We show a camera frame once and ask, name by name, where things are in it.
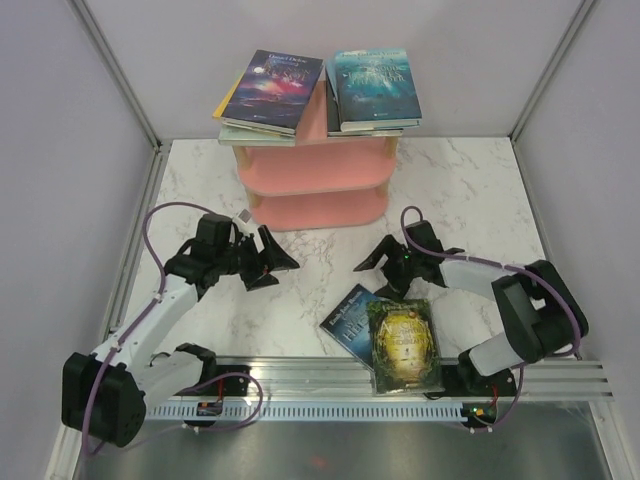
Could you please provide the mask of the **green gold fantasy book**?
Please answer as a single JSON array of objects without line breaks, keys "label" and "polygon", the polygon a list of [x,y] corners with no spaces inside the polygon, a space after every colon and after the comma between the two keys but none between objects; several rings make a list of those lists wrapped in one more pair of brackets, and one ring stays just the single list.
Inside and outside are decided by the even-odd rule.
[{"label": "green gold fantasy book", "polygon": [[374,389],[378,395],[444,391],[441,354],[425,299],[367,305]]}]

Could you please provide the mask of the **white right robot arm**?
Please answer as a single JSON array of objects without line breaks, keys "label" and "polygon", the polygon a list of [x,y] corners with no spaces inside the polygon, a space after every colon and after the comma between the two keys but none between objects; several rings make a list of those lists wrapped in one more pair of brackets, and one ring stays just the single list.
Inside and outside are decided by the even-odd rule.
[{"label": "white right robot arm", "polygon": [[409,225],[403,233],[405,244],[388,234],[354,268],[359,272],[383,264],[387,283],[376,292],[378,296],[401,300],[413,280],[420,278],[497,305],[503,332],[458,356],[456,378],[464,391],[480,393],[494,377],[558,356],[567,346],[573,354],[588,334],[585,314],[551,262],[503,265],[468,256],[460,248],[445,249],[426,220]]}]

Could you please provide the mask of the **yellow Little Prince book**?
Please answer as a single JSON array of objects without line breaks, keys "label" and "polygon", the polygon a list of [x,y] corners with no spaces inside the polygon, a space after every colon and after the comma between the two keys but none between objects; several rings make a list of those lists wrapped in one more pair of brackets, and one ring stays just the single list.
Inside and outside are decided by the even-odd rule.
[{"label": "yellow Little Prince book", "polygon": [[229,104],[229,102],[230,102],[233,94],[235,93],[238,85],[240,84],[243,76],[244,76],[243,73],[240,73],[238,75],[237,79],[234,81],[234,83],[231,86],[231,88],[228,90],[228,92],[226,93],[226,95],[224,96],[222,101],[219,103],[219,105],[214,110],[214,112],[212,114],[212,118],[213,119],[220,119],[222,117],[225,109],[227,108],[227,105]]}]

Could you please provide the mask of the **dark Emily Bronte book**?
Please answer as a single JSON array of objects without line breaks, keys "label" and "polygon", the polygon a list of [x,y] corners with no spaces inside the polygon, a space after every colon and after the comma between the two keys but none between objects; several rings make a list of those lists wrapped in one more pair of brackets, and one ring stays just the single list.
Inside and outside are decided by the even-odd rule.
[{"label": "dark Emily Bronte book", "polygon": [[369,370],[373,367],[367,306],[377,297],[361,284],[356,284],[320,328]]}]

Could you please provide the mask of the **dark Moon and Sixpence book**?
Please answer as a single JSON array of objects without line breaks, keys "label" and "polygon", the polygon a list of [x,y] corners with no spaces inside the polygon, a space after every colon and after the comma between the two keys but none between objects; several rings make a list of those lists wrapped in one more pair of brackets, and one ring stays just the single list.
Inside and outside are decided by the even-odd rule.
[{"label": "dark Moon and Sixpence book", "polygon": [[357,130],[357,131],[342,131],[338,137],[399,137],[404,134],[403,129],[376,129],[376,130]]}]

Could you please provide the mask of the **purple Robinson Crusoe book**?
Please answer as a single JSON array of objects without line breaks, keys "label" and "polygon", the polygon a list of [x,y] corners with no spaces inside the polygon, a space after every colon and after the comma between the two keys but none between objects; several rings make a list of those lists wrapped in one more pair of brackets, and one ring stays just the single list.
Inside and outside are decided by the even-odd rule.
[{"label": "purple Robinson Crusoe book", "polygon": [[323,64],[320,58],[256,50],[219,120],[233,127],[295,136]]}]

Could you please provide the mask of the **light blue book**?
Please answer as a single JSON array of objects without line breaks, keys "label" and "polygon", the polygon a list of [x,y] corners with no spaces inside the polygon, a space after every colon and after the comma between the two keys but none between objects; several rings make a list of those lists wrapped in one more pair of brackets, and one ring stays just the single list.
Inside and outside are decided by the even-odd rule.
[{"label": "light blue book", "polygon": [[335,71],[332,63],[325,65],[326,78],[326,108],[327,108],[327,134],[329,137],[338,136],[341,133],[338,102],[334,92]]}]

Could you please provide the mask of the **pale green Great Gatsby book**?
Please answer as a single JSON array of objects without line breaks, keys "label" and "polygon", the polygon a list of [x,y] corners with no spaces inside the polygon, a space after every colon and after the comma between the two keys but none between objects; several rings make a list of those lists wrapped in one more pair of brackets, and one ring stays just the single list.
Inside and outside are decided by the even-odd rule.
[{"label": "pale green Great Gatsby book", "polygon": [[296,140],[294,137],[276,133],[222,125],[218,136],[218,143],[223,146],[293,147]]}]

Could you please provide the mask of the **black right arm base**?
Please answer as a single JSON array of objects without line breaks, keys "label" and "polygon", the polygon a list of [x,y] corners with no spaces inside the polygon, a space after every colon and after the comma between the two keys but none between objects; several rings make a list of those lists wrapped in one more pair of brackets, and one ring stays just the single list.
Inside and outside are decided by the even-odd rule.
[{"label": "black right arm base", "polygon": [[461,372],[458,362],[445,359],[442,363],[442,389],[425,393],[431,401],[458,398],[461,413],[467,418],[459,424],[470,434],[493,433],[511,414],[523,389],[523,374],[506,369],[489,377]]}]

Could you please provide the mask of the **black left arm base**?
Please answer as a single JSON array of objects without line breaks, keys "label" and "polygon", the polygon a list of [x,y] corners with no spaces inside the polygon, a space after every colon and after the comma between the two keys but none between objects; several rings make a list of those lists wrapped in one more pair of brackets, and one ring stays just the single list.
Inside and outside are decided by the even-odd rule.
[{"label": "black left arm base", "polygon": [[200,384],[196,384],[194,386],[181,389],[176,393],[176,396],[195,396],[196,394],[205,393],[212,386],[216,386],[216,393],[217,393],[216,399],[224,401],[224,397],[225,397],[224,384],[227,379],[238,379],[238,380],[242,380],[244,383],[253,384],[256,387],[257,393],[258,393],[257,405],[251,414],[249,414],[244,420],[236,424],[233,424],[230,426],[220,426],[220,427],[216,427],[215,425],[210,425],[207,427],[202,427],[201,428],[202,431],[207,431],[207,432],[237,431],[252,425],[258,420],[258,417],[264,405],[265,392],[261,383],[254,376],[252,376],[250,373],[245,371],[235,371],[235,370],[224,371],[223,373],[211,379],[208,379]]}]

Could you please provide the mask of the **blue 20000 Leagues book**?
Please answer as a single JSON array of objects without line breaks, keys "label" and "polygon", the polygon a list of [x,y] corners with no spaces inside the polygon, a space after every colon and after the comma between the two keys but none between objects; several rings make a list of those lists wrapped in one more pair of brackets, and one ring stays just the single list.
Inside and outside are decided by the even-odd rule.
[{"label": "blue 20000 Leagues book", "polygon": [[403,48],[338,51],[329,61],[329,80],[342,132],[421,124],[422,111]]}]

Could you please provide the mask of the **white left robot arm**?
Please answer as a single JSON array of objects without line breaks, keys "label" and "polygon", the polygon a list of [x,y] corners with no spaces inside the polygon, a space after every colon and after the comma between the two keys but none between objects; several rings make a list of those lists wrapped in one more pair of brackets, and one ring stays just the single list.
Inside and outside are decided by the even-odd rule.
[{"label": "white left robot arm", "polygon": [[135,318],[91,353],[66,360],[62,423],[124,447],[149,410],[179,393],[211,393],[219,381],[213,351],[186,342],[155,359],[160,343],[222,277],[236,276],[254,291],[277,285],[275,272],[298,266],[266,226],[246,234],[228,216],[203,215],[194,237],[162,265],[158,287]]}]

